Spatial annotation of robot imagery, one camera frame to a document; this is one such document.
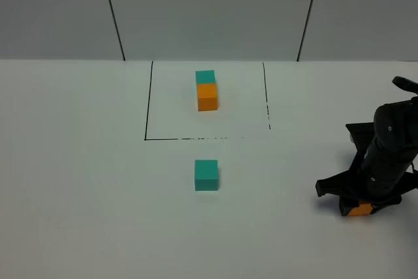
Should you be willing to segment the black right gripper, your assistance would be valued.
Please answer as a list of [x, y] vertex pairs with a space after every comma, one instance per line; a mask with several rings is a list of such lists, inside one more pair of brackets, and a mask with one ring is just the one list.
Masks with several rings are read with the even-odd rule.
[[401, 195], [417, 188], [417, 173], [408, 172], [417, 157], [417, 147], [407, 145], [399, 150], [385, 147], [374, 135], [364, 155], [361, 166], [326, 179], [318, 180], [315, 190], [318, 197], [326, 194], [339, 198], [341, 216], [359, 202], [370, 203], [371, 214], [388, 207], [399, 205]]

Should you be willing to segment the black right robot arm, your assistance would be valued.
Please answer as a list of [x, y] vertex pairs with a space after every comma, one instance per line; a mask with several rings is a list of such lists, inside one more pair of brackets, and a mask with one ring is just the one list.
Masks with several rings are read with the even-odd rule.
[[317, 195], [336, 195], [342, 216], [368, 216], [417, 188], [417, 98], [384, 104], [370, 123], [347, 126], [357, 153], [350, 168], [318, 180]]

